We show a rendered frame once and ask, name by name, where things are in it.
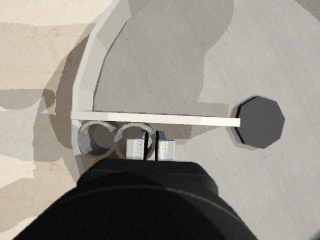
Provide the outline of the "bronze bushing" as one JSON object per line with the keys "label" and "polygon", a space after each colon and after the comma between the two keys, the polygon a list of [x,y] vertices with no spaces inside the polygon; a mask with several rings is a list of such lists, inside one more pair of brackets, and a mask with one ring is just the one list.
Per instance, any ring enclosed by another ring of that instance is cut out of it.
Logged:
{"label": "bronze bushing", "polygon": [[[107,157],[105,157],[105,158],[108,158],[108,157],[110,157],[110,158],[119,158],[118,157],[118,155],[116,154],[116,152],[115,152],[115,150],[114,150],[114,152],[110,155],[110,156],[107,156]],[[120,159],[120,158],[119,158]],[[91,164],[91,166],[90,167],[92,167],[93,166],[93,164],[95,164],[97,161],[99,161],[100,159],[97,159],[97,160],[95,160],[92,164]],[[89,168],[90,168],[89,167]],[[88,168],[88,169],[89,169]]]}

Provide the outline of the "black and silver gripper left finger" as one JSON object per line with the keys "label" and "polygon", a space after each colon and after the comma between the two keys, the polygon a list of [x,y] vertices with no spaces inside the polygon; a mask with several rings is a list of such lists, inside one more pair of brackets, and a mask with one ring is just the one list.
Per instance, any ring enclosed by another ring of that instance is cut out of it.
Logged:
{"label": "black and silver gripper left finger", "polygon": [[141,130],[135,138],[126,139],[126,159],[146,160],[148,152],[148,132]]}

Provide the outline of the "grey metal sleeve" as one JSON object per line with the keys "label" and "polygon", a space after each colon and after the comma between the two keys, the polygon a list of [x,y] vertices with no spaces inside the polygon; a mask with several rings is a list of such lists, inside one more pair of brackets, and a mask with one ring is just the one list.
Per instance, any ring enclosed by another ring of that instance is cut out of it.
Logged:
{"label": "grey metal sleeve", "polygon": [[124,125],[123,127],[121,127],[118,130],[118,132],[114,138],[114,147],[115,147],[116,153],[121,159],[125,159],[125,155],[126,155],[125,133],[126,133],[127,129],[131,126],[141,127],[143,129],[145,129],[150,134],[151,139],[152,139],[152,143],[151,143],[150,147],[148,148],[148,152],[147,152],[146,160],[148,160],[152,156],[152,154],[155,150],[156,135],[155,135],[154,129],[146,122],[131,122],[131,123]]}
{"label": "grey metal sleeve", "polygon": [[[94,139],[94,131],[98,124],[107,127],[113,138],[111,148],[100,147]],[[87,156],[93,159],[102,159],[109,156],[114,149],[114,137],[120,129],[120,125],[115,121],[100,121],[94,120],[83,125],[78,134],[78,146],[80,150]]]}

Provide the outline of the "grey round turntable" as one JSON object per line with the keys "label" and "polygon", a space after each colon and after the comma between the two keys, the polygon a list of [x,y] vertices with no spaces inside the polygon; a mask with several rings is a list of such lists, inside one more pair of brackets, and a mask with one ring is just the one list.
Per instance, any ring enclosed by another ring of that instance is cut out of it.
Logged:
{"label": "grey round turntable", "polygon": [[146,122],[258,240],[320,240],[320,0],[113,0],[71,119],[80,176],[84,124]]}

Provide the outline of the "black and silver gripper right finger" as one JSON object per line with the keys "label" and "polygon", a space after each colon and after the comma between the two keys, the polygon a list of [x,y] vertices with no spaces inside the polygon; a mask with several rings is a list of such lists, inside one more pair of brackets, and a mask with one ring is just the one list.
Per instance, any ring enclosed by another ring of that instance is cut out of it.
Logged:
{"label": "black and silver gripper right finger", "polygon": [[164,131],[156,131],[155,160],[174,161],[175,141],[167,139]]}

